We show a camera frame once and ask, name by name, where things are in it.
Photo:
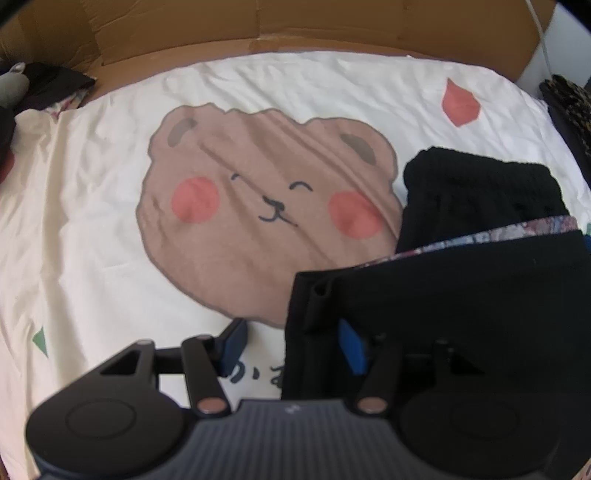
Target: ribbed black surface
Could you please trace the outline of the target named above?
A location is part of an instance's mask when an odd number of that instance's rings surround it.
[[[46,480],[54,477],[44,476]],[[340,401],[244,401],[202,421],[182,450],[138,480],[450,480],[408,453],[386,421]],[[523,477],[544,480],[538,474]]]

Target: brown cardboard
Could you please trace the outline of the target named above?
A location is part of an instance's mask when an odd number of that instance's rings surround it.
[[[255,0],[81,0],[105,64],[165,48],[258,36]]]
[[[96,62],[87,73],[97,79],[96,85],[90,96],[85,99],[85,103],[117,88],[139,82],[157,73],[165,72],[176,67],[191,65],[198,61],[218,60],[270,51],[310,50],[344,50],[380,55],[410,54],[414,57],[424,57],[424,55],[419,53],[391,47],[374,47],[359,43],[314,40],[312,38],[301,37],[224,40],[186,45],[184,47],[169,48],[168,50],[140,55],[109,65],[102,65],[100,61]]]
[[[554,0],[533,0],[543,26]],[[33,0],[0,31],[10,60],[84,69],[215,40],[291,38],[400,48],[515,80],[538,33],[524,0]]]
[[[85,72],[99,56],[79,0],[36,0],[0,30],[2,57],[42,61]]]
[[[540,41],[523,0],[259,0],[263,34],[331,38],[490,67],[516,80]],[[534,1],[544,28],[553,0]]]

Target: white cable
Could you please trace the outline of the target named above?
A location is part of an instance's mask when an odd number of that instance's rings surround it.
[[[544,38],[544,29],[542,28],[542,24],[540,23],[540,19],[538,18],[538,14],[536,13],[534,6],[531,4],[531,0],[525,0],[525,4],[527,5],[527,8],[530,10],[530,14],[534,19],[535,26],[538,29],[538,33],[540,35],[540,44],[542,45],[542,52],[544,53],[546,67],[548,67],[548,72],[550,76],[552,76],[552,68],[550,67],[550,59],[548,58],[548,50],[546,49],[546,40]]]

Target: pink cheek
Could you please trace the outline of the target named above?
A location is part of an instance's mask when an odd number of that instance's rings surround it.
[[[220,206],[217,187],[205,177],[183,181],[174,191],[171,207],[179,220],[187,223],[207,222]]]
[[[335,193],[329,200],[329,213],[334,225],[351,238],[370,238],[384,227],[379,210],[359,192]]]

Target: blue strip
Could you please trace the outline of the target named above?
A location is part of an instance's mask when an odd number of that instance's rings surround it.
[[[339,320],[339,345],[353,371],[353,375],[366,375],[368,360],[365,356],[363,340],[353,330],[353,327],[343,319]]]
[[[217,373],[220,377],[229,377],[232,375],[234,367],[238,363],[238,359],[242,355],[242,352],[246,348],[248,343],[248,325],[246,320],[232,332],[230,337],[226,339],[226,345],[224,346],[222,357],[219,360],[219,372]]]

